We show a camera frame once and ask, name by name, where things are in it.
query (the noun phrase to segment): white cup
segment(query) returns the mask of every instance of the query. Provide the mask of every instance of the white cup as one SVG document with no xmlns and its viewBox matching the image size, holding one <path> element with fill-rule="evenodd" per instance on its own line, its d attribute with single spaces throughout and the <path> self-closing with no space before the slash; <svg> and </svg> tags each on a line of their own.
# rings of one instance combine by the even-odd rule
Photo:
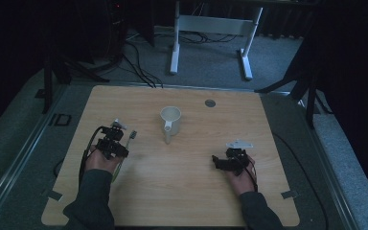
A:
<svg viewBox="0 0 368 230">
<path fill-rule="evenodd" d="M 175 106 L 167 106 L 161 110 L 160 116 L 164 121 L 162 129 L 166 137 L 165 142 L 169 144 L 172 136 L 180 130 L 181 111 Z"/>
</svg>

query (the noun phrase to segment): hand-mounted device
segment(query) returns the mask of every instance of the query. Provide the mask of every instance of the hand-mounted device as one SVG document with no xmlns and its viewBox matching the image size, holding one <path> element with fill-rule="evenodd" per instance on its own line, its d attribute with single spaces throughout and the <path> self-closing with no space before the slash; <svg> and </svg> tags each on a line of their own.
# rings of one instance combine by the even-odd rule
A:
<svg viewBox="0 0 368 230">
<path fill-rule="evenodd" d="M 252 179 L 255 192 L 258 192 L 257 181 L 247 169 L 247 166 L 253 163 L 246 154 L 246 150 L 242 149 L 253 148 L 252 144 L 238 139 L 233 143 L 226 144 L 226 147 L 228 147 L 226 150 L 226 159 L 222 160 L 217 158 L 215 155 L 212 155 L 212 161 L 215 164 L 215 168 L 223 171 L 233 172 L 235 176 L 239 176 L 243 171 L 246 171 Z"/>
<path fill-rule="evenodd" d="M 98 139 L 98 143 L 95 146 L 97 150 L 100 150 L 104 157 L 106 159 L 110 159 L 110 157 L 121 157 L 122 161 L 125 159 L 125 157 L 128 156 L 129 151 L 127 149 L 128 143 L 130 139 L 134 139 L 136 137 L 136 131 L 132 131 L 129 135 L 129 139 L 127 141 L 126 147 L 122 146 L 119 142 L 121 141 L 122 137 L 124 136 L 124 133 L 122 132 L 122 129 L 126 130 L 127 127 L 123 125 L 121 122 L 119 122 L 118 119 L 116 119 L 112 124 L 111 127 L 107 126 L 100 126 L 98 127 L 94 134 L 92 135 L 87 148 L 83 152 L 82 160 L 80 163 L 80 175 L 79 175 L 79 186 L 82 181 L 82 176 L 85 170 L 85 163 L 88 159 L 88 153 L 91 149 L 92 142 L 94 141 L 95 137 L 97 136 L 97 133 L 101 131 L 101 133 L 105 134 L 103 139 Z M 118 171 L 116 171 L 113 175 L 113 180 L 115 179 L 117 173 L 119 172 L 119 169 L 121 168 L 122 161 L 118 166 Z"/>
</svg>

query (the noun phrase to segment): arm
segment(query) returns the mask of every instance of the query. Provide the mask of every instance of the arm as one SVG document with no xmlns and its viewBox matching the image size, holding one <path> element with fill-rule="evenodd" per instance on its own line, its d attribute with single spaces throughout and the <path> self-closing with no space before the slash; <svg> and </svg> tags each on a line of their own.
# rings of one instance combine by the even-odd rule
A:
<svg viewBox="0 0 368 230">
<path fill-rule="evenodd" d="M 256 181 L 256 175 L 252 171 L 255 161 L 250 157 L 249 160 L 251 164 L 247 166 L 247 169 Z M 239 176 L 235 176 L 233 172 L 225 173 L 235 194 L 241 201 L 241 213 L 248 227 L 253 230 L 283 229 L 277 215 L 267 206 L 265 197 L 255 192 L 252 179 L 248 173 L 243 171 Z"/>
<path fill-rule="evenodd" d="M 69 218 L 64 229 L 115 228 L 108 201 L 112 173 L 119 161 L 118 158 L 106 160 L 99 150 L 91 153 L 77 198 L 63 210 Z"/>
<path fill-rule="evenodd" d="M 240 195 L 241 213 L 247 226 L 253 230 L 283 229 L 277 215 L 267 206 L 261 193 L 246 192 Z"/>
</svg>

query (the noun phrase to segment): hand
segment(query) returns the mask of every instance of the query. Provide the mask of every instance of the hand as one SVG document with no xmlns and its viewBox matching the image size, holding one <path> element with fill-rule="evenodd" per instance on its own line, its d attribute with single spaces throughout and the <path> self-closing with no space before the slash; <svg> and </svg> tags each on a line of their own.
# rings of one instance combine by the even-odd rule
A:
<svg viewBox="0 0 368 230">
<path fill-rule="evenodd" d="M 121 162 L 121 158 L 119 157 L 110 157 L 110 159 L 106 159 L 106 157 L 101 153 L 100 150 L 91 148 L 91 154 L 86 159 L 85 170 L 104 170 L 108 171 L 111 174 L 115 172 L 116 166 Z"/>
<path fill-rule="evenodd" d="M 253 179 L 256 181 L 256 174 L 253 173 L 253 167 L 255 166 L 255 161 L 250 157 L 247 156 L 252 163 L 249 163 L 247 169 L 249 170 L 250 174 L 252 175 Z M 255 187 L 253 186 L 252 179 L 250 175 L 243 170 L 240 175 L 235 176 L 233 172 L 225 171 L 226 176 L 229 179 L 229 182 L 232 185 L 232 188 L 237 196 L 240 196 L 246 192 L 255 192 Z"/>
</svg>

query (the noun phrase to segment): cable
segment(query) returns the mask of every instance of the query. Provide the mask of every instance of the cable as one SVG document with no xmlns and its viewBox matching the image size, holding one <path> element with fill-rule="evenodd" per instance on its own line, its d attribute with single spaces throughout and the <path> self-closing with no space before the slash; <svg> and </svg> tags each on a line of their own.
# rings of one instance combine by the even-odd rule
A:
<svg viewBox="0 0 368 230">
<path fill-rule="evenodd" d="M 146 40 L 143 40 L 143 41 L 135 41 L 135 40 L 132 40 L 134 37 L 136 36 L 141 36 L 140 34 L 133 34 L 133 35 L 130 35 L 128 38 L 125 39 L 125 41 L 129 41 L 129 42 L 134 42 L 134 43 L 148 43 Z M 170 33 L 154 33 L 154 38 L 157 38 L 157 37 L 173 37 L 174 36 L 174 32 L 171 31 Z"/>
<path fill-rule="evenodd" d="M 98 76 L 104 76 L 104 75 L 107 75 L 107 74 L 109 74 L 109 73 L 111 73 L 111 72 L 113 72 L 115 69 L 117 69 L 118 68 L 118 66 L 116 66 L 116 67 L 114 67 L 114 68 L 112 68 L 112 69 L 110 69 L 110 70 L 108 70 L 108 71 L 106 71 L 106 72 L 103 72 L 103 73 L 100 73 L 100 74 L 98 74 Z"/>
<path fill-rule="evenodd" d="M 205 3 L 202 3 L 201 9 L 199 10 L 198 16 L 201 16 L 202 10 L 204 9 Z"/>
<path fill-rule="evenodd" d="M 163 88 L 164 87 L 164 85 L 163 85 L 163 82 L 159 79 L 159 78 L 157 78 L 156 76 L 154 76 L 153 74 L 151 74 L 151 73 L 149 73 L 148 71 L 146 71 L 146 70 L 144 70 L 144 69 L 142 69 L 142 67 L 140 66 L 140 54 L 139 54 L 139 50 L 137 49 L 137 47 L 134 45 L 134 44 L 132 44 L 132 43 L 130 43 L 130 42 L 126 42 L 126 44 L 128 44 L 128 45 L 130 45 L 130 46 L 132 46 L 133 48 L 134 48 L 134 50 L 135 50 L 135 52 L 136 52 L 136 56 L 137 56 L 137 64 L 135 65 L 135 64 L 133 64 L 125 55 L 124 55 L 124 58 L 125 58 L 125 60 L 129 63 L 129 65 L 133 68 L 133 70 L 134 70 L 134 73 L 142 80 L 142 81 L 144 81 L 144 82 L 146 82 L 147 84 L 148 84 L 148 86 L 150 86 L 150 87 L 154 87 L 154 88 L 156 88 L 156 84 L 154 83 L 154 81 L 153 80 L 151 80 L 151 79 L 154 79 L 155 81 L 157 81 L 160 85 L 161 85 L 161 87 Z"/>
<path fill-rule="evenodd" d="M 126 42 L 126 44 L 127 45 L 129 45 L 129 46 L 132 46 L 133 48 L 134 48 L 134 50 L 136 51 L 136 56 L 137 56 L 137 66 L 138 66 L 138 68 L 139 68 L 139 71 L 140 71 L 140 73 L 142 74 L 142 76 L 143 77 L 145 77 L 147 80 L 149 80 L 150 82 L 152 82 L 153 83 L 153 86 L 154 86 L 154 88 L 156 87 L 156 85 L 154 84 L 154 82 L 152 81 L 152 80 L 150 80 L 149 78 L 148 78 L 148 76 L 146 76 L 144 73 L 143 73 L 143 70 L 142 70 L 142 67 L 140 66 L 140 59 L 139 59 L 139 57 L 140 57 L 140 55 L 139 55 L 139 50 L 137 49 L 137 47 L 135 46 L 135 45 L 133 45 L 132 43 L 130 43 L 130 42 Z"/>
<path fill-rule="evenodd" d="M 328 223 L 327 212 L 325 211 L 324 204 L 321 202 L 321 199 L 319 198 L 318 192 L 315 191 L 315 189 L 313 188 L 312 182 L 311 182 L 311 180 L 310 180 L 310 178 L 309 178 L 306 170 L 304 170 L 303 165 L 301 164 L 300 160 L 297 158 L 297 155 L 292 150 L 291 146 L 280 135 L 278 135 L 275 132 L 272 132 L 272 133 L 273 133 L 273 136 L 277 137 L 279 140 L 281 140 L 286 145 L 286 147 L 288 148 L 288 150 L 291 152 L 292 156 L 294 157 L 295 161 L 297 162 L 297 164 L 300 166 L 301 170 L 303 171 L 303 174 L 306 177 L 307 181 L 309 182 L 310 187 L 311 187 L 311 189 L 313 191 L 313 194 L 315 195 L 315 198 L 317 199 L 317 201 L 319 203 L 319 206 L 321 207 L 321 211 L 322 211 L 322 214 L 324 215 L 324 219 L 325 219 L 325 229 L 328 230 L 329 223 Z"/>
<path fill-rule="evenodd" d="M 241 166 L 243 166 L 243 169 L 247 172 L 247 174 L 250 176 L 250 179 L 252 180 L 252 183 L 253 183 L 253 187 L 255 188 L 255 192 L 259 192 L 259 187 L 258 187 L 258 184 L 257 184 L 257 175 L 256 175 L 256 168 L 255 168 L 255 165 L 253 164 L 252 161 L 249 160 L 249 162 L 252 164 L 253 166 L 253 169 L 255 171 L 255 176 L 256 176 L 256 179 L 253 178 L 252 176 L 252 173 L 250 173 L 250 171 L 246 168 L 246 166 L 244 164 L 242 164 L 242 161 L 236 156 L 234 155 L 235 159 L 238 161 L 239 164 L 241 164 Z"/>
<path fill-rule="evenodd" d="M 132 132 L 130 132 L 129 139 L 127 139 L 127 143 L 126 143 L 126 149 L 127 150 L 129 149 L 130 140 L 134 139 L 136 137 L 136 134 L 137 134 L 137 131 L 135 131 L 135 130 L 133 130 Z M 114 174 L 112 176 L 112 183 L 115 181 L 116 177 L 118 177 L 119 171 L 122 168 L 122 163 L 124 163 L 124 160 L 125 160 L 125 158 L 123 157 L 121 159 L 121 162 L 119 162 L 118 168 L 116 168 L 116 170 L 115 170 L 115 172 L 114 172 Z"/>
<path fill-rule="evenodd" d="M 196 13 L 196 10 L 198 10 L 198 8 L 201 7 L 201 10 L 199 10 L 199 15 L 201 15 L 202 13 L 202 9 L 204 8 L 204 3 L 198 3 L 198 5 L 196 6 L 196 8 L 193 10 L 193 12 L 191 13 L 191 15 L 194 15 Z"/>
<path fill-rule="evenodd" d="M 230 35 L 230 34 L 228 34 L 228 35 L 225 35 L 224 37 L 222 37 L 220 39 L 211 39 L 211 38 L 208 37 L 207 34 L 203 34 L 203 33 L 200 33 L 200 32 L 182 32 L 182 34 L 184 34 L 184 35 L 197 35 L 197 36 L 199 36 L 200 37 L 200 40 L 190 39 L 190 38 L 185 37 L 183 35 L 180 36 L 180 39 L 183 42 L 193 43 L 193 44 L 230 42 L 230 41 L 232 41 L 233 39 L 235 39 L 237 37 L 236 35 Z"/>
<path fill-rule="evenodd" d="M 148 82 L 146 81 L 138 72 L 137 72 L 137 69 L 134 67 L 134 64 L 127 58 L 126 55 L 124 55 L 124 59 L 127 61 L 127 63 L 129 63 L 129 65 L 134 69 L 134 71 L 136 72 L 136 75 L 139 76 L 139 78 L 145 82 L 148 86 L 150 86 L 151 88 L 153 88 L 153 86 Z"/>
<path fill-rule="evenodd" d="M 115 57 L 112 57 L 109 60 L 109 63 L 98 66 L 98 67 L 89 68 L 89 70 L 91 70 L 92 72 L 95 72 L 95 73 L 103 71 L 103 70 L 108 70 L 108 69 L 112 68 L 113 66 L 117 65 L 119 61 L 120 61 L 120 59 L 115 56 Z"/>
<path fill-rule="evenodd" d="M 89 140 L 88 142 L 88 145 L 85 149 L 85 151 L 83 152 L 83 155 L 82 155 L 82 160 L 81 160 L 81 163 L 80 163 L 80 173 L 79 173 L 79 187 L 80 187 L 80 184 L 81 184 L 81 181 L 82 181 L 82 176 L 83 176 L 83 172 L 85 170 L 85 162 L 86 162 L 86 159 L 88 158 L 88 152 L 89 150 L 91 149 L 91 146 L 92 146 L 92 142 L 94 141 L 95 137 L 97 136 L 97 133 L 103 129 L 104 126 L 100 126 L 98 127 L 95 131 L 94 131 L 94 134 L 92 134 L 91 136 L 91 139 Z"/>
</svg>

